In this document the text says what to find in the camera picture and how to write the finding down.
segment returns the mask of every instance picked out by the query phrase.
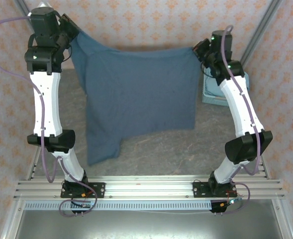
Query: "wallpaper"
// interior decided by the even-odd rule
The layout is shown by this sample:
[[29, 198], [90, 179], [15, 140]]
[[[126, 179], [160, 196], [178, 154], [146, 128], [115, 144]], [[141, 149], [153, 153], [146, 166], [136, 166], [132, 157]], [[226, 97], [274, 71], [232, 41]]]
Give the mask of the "wallpaper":
[[[25, 0], [29, 9], [39, 0]], [[120, 50], [193, 46], [233, 24], [240, 60], [271, 0], [47, 0], [100, 43]], [[72, 68], [67, 61], [65, 68]]]
[[[0, 0], [0, 20], [21, 16], [12, 0]], [[24, 20], [0, 26], [0, 64], [28, 76], [24, 53], [31, 31]], [[19, 179], [27, 175], [35, 148], [27, 144], [33, 132], [33, 90], [0, 71], [0, 233]]]
[[265, 158], [293, 207], [293, 0], [281, 4], [247, 66], [252, 102], [274, 134]]

